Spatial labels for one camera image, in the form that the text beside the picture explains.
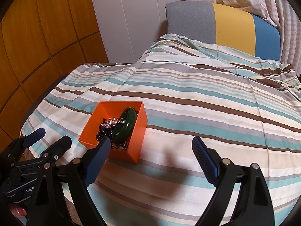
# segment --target metal pin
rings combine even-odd
[[[222,162],[225,164],[225,165],[229,165],[231,163],[231,161],[228,159],[228,158],[224,158],[222,160]]]
[[[50,163],[45,163],[45,164],[44,164],[44,168],[45,168],[45,169],[48,169],[49,167],[51,167]]]
[[[255,170],[259,169],[259,165],[258,165],[257,163],[253,163],[253,164],[252,164],[252,167],[253,167]]]
[[[73,164],[79,164],[80,161],[81,161],[80,158],[74,158],[74,159],[72,160],[72,163],[73,163]]]

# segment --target open box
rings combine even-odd
[[[130,142],[126,151],[111,149],[108,158],[137,164],[140,157],[140,151],[147,125],[147,116],[143,102],[99,102],[94,112],[90,116],[88,122],[86,123],[81,135],[79,136],[78,141],[88,149],[95,148],[98,145],[96,134],[99,132],[98,128],[102,123],[103,118],[119,118],[122,112],[127,107],[133,107],[136,111],[139,112]]]

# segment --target striped bedsheet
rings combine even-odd
[[[301,85],[291,64],[167,34],[133,64],[84,64],[37,107],[25,135],[43,127],[35,157],[64,135],[81,157],[79,135],[99,101],[143,101],[148,126],[137,165],[105,162],[88,191],[108,225],[194,225],[213,192],[194,157],[199,135],[235,164],[260,165],[279,225],[301,194]],[[223,219],[234,209],[239,184]],[[65,196],[72,201],[68,187]]]

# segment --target red painted fingernail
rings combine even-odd
[[[27,215],[26,211],[23,208],[16,208],[17,214],[25,217]]]

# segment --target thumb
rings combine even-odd
[[[27,215],[26,211],[14,204],[9,204],[9,210],[11,211],[11,213],[16,217],[16,218],[22,218],[25,217]]]

